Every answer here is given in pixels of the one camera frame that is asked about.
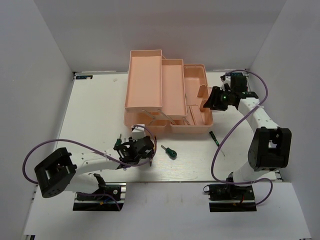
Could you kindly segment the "green stubby screwdriver orange cap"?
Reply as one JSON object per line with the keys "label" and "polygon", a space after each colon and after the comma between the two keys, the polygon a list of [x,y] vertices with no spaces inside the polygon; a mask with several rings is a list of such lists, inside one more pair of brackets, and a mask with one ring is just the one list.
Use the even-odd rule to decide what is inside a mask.
{"label": "green stubby screwdriver orange cap", "polygon": [[122,134],[119,134],[119,137],[116,139],[116,142],[114,144],[114,147],[120,146],[122,144]]}

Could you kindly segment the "black green precision screwdriver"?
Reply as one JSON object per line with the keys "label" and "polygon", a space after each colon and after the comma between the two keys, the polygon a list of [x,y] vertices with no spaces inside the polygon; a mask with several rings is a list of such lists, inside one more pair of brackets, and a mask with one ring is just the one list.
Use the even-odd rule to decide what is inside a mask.
{"label": "black green precision screwdriver", "polygon": [[[214,143],[216,144],[216,146],[219,147],[219,146],[220,146],[220,143],[218,142],[218,140],[217,140],[215,134],[213,133],[213,131],[210,131],[210,132],[209,132],[209,135],[210,135],[211,138],[213,139],[213,141],[214,141]],[[224,157],[226,156],[222,149],[220,149],[220,152],[223,154]]]}

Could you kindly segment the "pink plastic toolbox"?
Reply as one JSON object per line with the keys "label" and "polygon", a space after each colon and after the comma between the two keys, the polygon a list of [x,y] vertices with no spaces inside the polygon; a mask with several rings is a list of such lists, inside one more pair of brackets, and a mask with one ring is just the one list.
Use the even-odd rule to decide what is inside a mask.
{"label": "pink plastic toolbox", "polygon": [[124,124],[153,133],[205,133],[214,124],[204,107],[211,90],[203,64],[167,59],[160,49],[131,50]]}

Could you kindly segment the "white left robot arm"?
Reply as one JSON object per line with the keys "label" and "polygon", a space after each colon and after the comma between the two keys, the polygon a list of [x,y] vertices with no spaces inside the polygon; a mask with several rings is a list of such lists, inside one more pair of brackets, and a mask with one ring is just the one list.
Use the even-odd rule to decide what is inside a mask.
{"label": "white left robot arm", "polygon": [[140,139],[130,137],[127,142],[104,152],[82,143],[78,145],[90,153],[72,154],[61,147],[34,168],[43,198],[70,191],[82,192],[99,200],[107,193],[105,181],[98,172],[148,164],[156,153],[157,141],[148,135]]}

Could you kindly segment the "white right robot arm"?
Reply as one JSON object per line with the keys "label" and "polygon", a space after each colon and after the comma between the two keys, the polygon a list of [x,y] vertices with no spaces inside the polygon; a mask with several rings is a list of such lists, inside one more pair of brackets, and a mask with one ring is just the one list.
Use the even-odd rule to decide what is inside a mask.
{"label": "white right robot arm", "polygon": [[225,187],[226,195],[236,200],[244,193],[242,185],[251,185],[261,180],[266,173],[287,167],[292,132],[270,118],[258,95],[249,91],[244,75],[236,73],[230,77],[222,76],[221,81],[221,86],[212,88],[204,108],[226,111],[229,106],[233,106],[243,116],[236,126],[247,121],[253,132],[247,161],[224,181],[225,184],[230,183]]}

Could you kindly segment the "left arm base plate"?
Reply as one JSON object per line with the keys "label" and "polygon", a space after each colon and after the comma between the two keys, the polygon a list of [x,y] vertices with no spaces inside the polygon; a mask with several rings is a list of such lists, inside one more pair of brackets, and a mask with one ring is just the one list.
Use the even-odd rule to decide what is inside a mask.
{"label": "left arm base plate", "polygon": [[126,197],[126,183],[106,184],[93,193],[75,194],[73,208],[75,212],[119,212]]}

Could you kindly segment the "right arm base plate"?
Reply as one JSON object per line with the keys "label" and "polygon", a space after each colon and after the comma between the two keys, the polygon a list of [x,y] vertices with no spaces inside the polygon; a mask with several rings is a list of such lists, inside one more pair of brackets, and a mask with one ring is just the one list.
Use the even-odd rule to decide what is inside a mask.
{"label": "right arm base plate", "polygon": [[211,213],[256,212],[253,187],[230,184],[208,184],[203,192],[208,195]]}

